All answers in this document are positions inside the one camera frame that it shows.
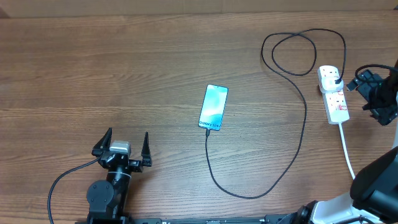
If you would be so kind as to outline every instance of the white power strip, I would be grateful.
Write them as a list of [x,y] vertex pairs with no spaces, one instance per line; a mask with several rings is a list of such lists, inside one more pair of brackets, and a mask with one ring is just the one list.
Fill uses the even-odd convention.
[[349,114],[343,92],[343,81],[340,83],[335,82],[339,77],[338,69],[334,66],[324,65],[318,69],[319,88],[322,92],[328,122],[329,124],[338,124],[347,166],[351,176],[355,179],[355,174],[348,157],[343,126],[341,125],[343,122],[349,120]]

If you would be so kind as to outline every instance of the wooden table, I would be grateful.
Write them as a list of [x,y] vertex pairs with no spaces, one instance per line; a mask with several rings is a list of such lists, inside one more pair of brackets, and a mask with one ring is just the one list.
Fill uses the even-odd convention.
[[[396,62],[397,21],[396,11],[0,20],[0,223],[47,223],[51,184],[92,160],[108,127],[113,139],[131,142],[132,157],[149,132],[153,167],[132,177],[127,210],[134,217],[260,217],[347,192],[351,176],[316,71],[325,64],[341,69],[337,35],[308,33],[317,64],[307,76],[291,77],[308,103],[302,149],[263,198],[231,197],[210,178],[205,130],[197,126],[205,88],[229,88],[223,127],[209,138],[216,179],[237,194],[263,193],[293,158],[304,112],[293,86],[262,64],[264,37],[314,27],[341,32],[348,83],[361,65]],[[268,60],[280,39],[270,39]],[[313,49],[291,39],[275,57],[303,72]],[[361,109],[358,93],[345,94],[351,119],[343,127],[359,172],[391,148],[396,124],[382,127]],[[63,178],[53,193],[55,222],[84,220],[86,190],[105,177],[95,164]]]

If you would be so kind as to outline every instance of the white power cable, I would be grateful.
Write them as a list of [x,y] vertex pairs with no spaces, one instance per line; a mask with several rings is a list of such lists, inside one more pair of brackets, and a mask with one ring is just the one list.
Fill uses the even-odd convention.
[[343,125],[341,123],[338,123],[338,128],[340,129],[341,143],[343,144],[344,156],[346,158],[347,166],[348,166],[349,172],[351,173],[351,176],[353,177],[353,179],[355,179],[355,174],[354,174],[353,168],[351,167],[351,163],[350,163],[349,157],[348,157],[346,140],[344,138],[344,132],[343,132]]

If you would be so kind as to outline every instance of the brown wooden surface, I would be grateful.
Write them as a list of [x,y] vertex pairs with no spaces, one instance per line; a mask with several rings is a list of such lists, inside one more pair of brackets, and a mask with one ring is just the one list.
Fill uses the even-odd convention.
[[[292,159],[303,120],[298,93],[260,60],[263,38],[313,27],[341,32],[348,82],[361,65],[396,62],[397,21],[394,11],[1,20],[0,223],[47,223],[52,182],[92,160],[91,148],[108,127],[113,139],[131,141],[133,157],[149,132],[154,165],[132,177],[127,210],[135,217],[260,217],[347,192],[351,177],[338,127],[326,120],[316,69],[291,78],[308,103],[302,150],[257,200],[230,197],[210,178],[205,130],[197,126],[205,88],[229,88],[223,127],[209,138],[215,177],[232,192],[257,195]],[[308,36],[318,48],[315,68],[341,69],[341,40]],[[279,39],[270,39],[267,53]],[[275,56],[302,72],[313,50],[292,39]],[[391,148],[396,123],[380,126],[362,111],[358,93],[346,92],[346,100],[351,119],[343,127],[358,172]],[[56,223],[84,220],[86,190],[105,177],[95,164],[63,178],[52,200]]]
[[0,18],[393,10],[397,0],[0,0]]

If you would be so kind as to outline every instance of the white charger adapter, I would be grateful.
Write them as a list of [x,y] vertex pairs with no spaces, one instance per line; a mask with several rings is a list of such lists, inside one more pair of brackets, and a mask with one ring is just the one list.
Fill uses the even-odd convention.
[[339,84],[335,83],[335,80],[339,79],[339,77],[338,69],[334,66],[324,65],[318,69],[319,89],[322,92],[328,122],[329,124],[338,124],[348,170],[352,178],[355,179],[355,173],[348,157],[343,126],[341,125],[343,122],[349,120],[349,114],[342,87],[343,81]]
[[342,90],[344,87],[343,81],[336,83],[340,78],[338,69],[331,65],[323,65],[318,69],[319,87],[322,93],[333,93]]

